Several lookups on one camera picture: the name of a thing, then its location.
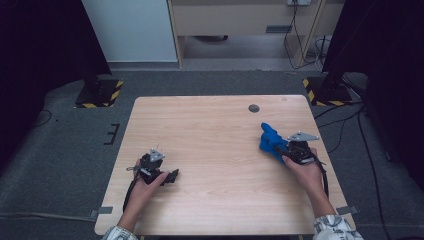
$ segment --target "gray carpet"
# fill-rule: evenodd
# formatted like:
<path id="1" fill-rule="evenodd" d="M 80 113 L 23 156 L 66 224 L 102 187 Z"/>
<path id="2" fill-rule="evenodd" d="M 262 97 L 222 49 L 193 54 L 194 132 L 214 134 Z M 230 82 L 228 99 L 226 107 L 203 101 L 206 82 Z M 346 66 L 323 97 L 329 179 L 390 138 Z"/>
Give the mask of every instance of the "gray carpet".
<path id="1" fill-rule="evenodd" d="M 301 80 L 318 72 L 116 72 L 124 81 L 113 107 L 76 109 L 82 81 L 46 96 L 45 109 L 0 179 L 0 212 L 38 212 L 88 218 L 101 206 L 134 100 L 139 96 L 302 94 Z M 318 126 L 346 118 L 361 105 L 337 108 L 317 119 Z M 329 107 L 311 106 L 314 115 Z M 361 115 L 376 166 L 382 208 L 392 239 L 424 236 L 424 193 L 399 163 L 386 160 L 369 120 Z M 120 124 L 113 145 L 107 133 Z M 345 197 L 361 211 L 354 215 L 365 239 L 385 239 L 373 173 L 357 118 L 320 128 Z M 100 239 L 93 222 L 40 218 L 0 218 L 0 239 Z"/>

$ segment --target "black curtain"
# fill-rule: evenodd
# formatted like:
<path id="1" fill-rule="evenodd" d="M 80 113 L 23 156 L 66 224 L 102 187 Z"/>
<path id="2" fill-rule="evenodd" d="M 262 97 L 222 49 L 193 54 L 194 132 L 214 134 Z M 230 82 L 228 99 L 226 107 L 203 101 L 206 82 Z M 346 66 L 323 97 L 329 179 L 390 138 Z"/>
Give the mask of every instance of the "black curtain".
<path id="1" fill-rule="evenodd" d="M 110 74 L 80 0 L 0 0 L 1 170 L 50 90 Z"/>
<path id="2" fill-rule="evenodd" d="M 327 83 L 368 76 L 363 100 L 392 161 L 424 190 L 424 1 L 346 0 L 324 64 Z"/>

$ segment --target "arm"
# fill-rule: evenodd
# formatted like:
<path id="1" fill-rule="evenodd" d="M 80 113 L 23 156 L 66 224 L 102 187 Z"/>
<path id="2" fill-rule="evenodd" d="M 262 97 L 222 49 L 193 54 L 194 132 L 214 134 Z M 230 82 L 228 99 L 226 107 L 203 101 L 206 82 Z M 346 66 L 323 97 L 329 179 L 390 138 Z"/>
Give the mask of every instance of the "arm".
<path id="1" fill-rule="evenodd" d="M 311 151 L 315 155 L 317 154 L 316 149 L 311 148 Z M 322 187 L 321 171 L 318 165 L 315 163 L 299 165 L 286 156 L 283 156 L 283 160 L 287 167 L 296 175 L 300 185 L 305 189 L 311 201 L 315 217 L 336 214 Z"/>
<path id="2" fill-rule="evenodd" d="M 315 240 L 338 240 L 338 239 L 356 239 L 363 240 L 362 236 L 355 230 L 352 230 L 344 217 L 339 216 L 334 211 L 333 206 L 328 200 L 322 186 L 321 171 L 316 163 L 299 165 L 290 158 L 283 156 L 283 160 L 288 168 L 296 175 L 300 185 L 305 189 L 306 194 L 312 205 L 315 215 Z"/>
<path id="3" fill-rule="evenodd" d="M 150 201 L 156 189 L 163 181 L 165 181 L 167 175 L 168 173 L 162 173 L 149 185 L 147 185 L 141 178 L 137 180 L 134 189 L 131 192 L 127 208 L 118 222 L 118 227 L 124 228 L 130 232 L 134 231 L 138 216 L 146 204 Z"/>
<path id="4" fill-rule="evenodd" d="M 160 184 L 165 181 L 168 173 L 162 173 L 159 175 L 151 184 L 146 184 L 143 179 L 138 179 L 131 191 L 130 198 L 128 200 L 127 207 L 121 216 L 118 224 L 111 227 L 105 234 L 103 239 L 106 240 L 135 240 L 137 239 L 134 234 L 135 225 L 137 223 L 138 216 L 146 207 L 147 203 L 152 198 L 156 189 Z"/>

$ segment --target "metal bracket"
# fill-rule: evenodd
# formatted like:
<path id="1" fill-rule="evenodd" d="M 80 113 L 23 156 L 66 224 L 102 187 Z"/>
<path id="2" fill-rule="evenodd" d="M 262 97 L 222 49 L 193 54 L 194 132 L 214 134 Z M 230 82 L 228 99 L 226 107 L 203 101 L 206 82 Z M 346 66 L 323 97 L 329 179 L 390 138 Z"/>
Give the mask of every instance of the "metal bracket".
<path id="1" fill-rule="evenodd" d="M 297 133 L 289 136 L 287 139 L 290 140 L 290 141 L 302 142 L 302 141 L 318 140 L 319 137 L 313 136 L 311 134 L 307 134 L 307 133 L 304 133 L 304 132 L 297 132 Z"/>
<path id="2" fill-rule="evenodd" d="M 150 149 L 150 162 L 156 162 L 156 161 L 159 161 L 163 158 L 165 158 L 165 155 L 156 151 L 153 148 Z"/>

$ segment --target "cable on floor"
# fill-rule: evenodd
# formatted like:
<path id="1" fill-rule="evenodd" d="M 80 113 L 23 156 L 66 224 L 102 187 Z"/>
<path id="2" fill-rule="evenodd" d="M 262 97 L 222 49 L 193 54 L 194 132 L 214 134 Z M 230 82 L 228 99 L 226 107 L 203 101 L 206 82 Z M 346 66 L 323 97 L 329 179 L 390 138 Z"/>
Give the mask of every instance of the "cable on floor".
<path id="1" fill-rule="evenodd" d="M 0 218 L 43 218 L 50 220 L 68 220 L 82 222 L 96 222 L 96 219 L 89 217 L 64 216 L 51 213 L 18 212 L 18 213 L 0 213 Z"/>

